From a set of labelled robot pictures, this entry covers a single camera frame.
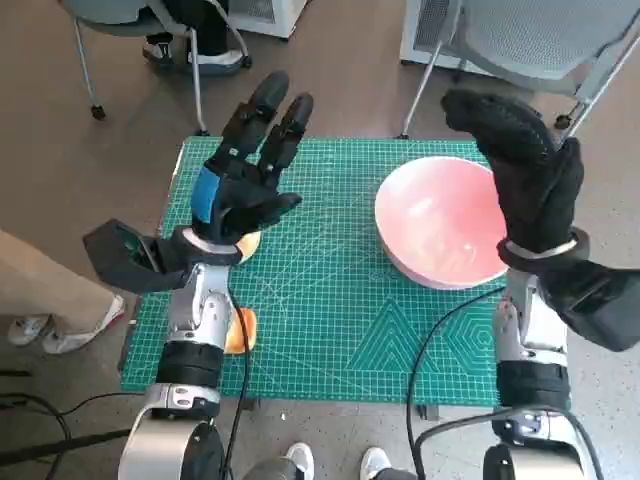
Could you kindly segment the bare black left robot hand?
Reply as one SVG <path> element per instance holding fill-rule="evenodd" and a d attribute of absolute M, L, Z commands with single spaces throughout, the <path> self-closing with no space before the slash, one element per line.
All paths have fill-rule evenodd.
<path fill-rule="evenodd" d="M 223 129 L 192 192 L 192 229 L 200 238 L 233 245 L 277 224 L 302 201 L 296 193 L 280 193 L 278 185 L 305 135 L 314 99 L 307 92 L 298 95 L 273 125 L 288 88 L 286 72 L 270 73 Z"/>

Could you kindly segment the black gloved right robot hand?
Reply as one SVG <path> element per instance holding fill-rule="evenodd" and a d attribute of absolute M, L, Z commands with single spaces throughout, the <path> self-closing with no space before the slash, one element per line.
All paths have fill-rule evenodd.
<path fill-rule="evenodd" d="M 557 143 L 536 110 L 500 95 L 452 89 L 441 107 L 488 160 L 507 239 L 536 254 L 568 243 L 584 178 L 580 142 Z"/>

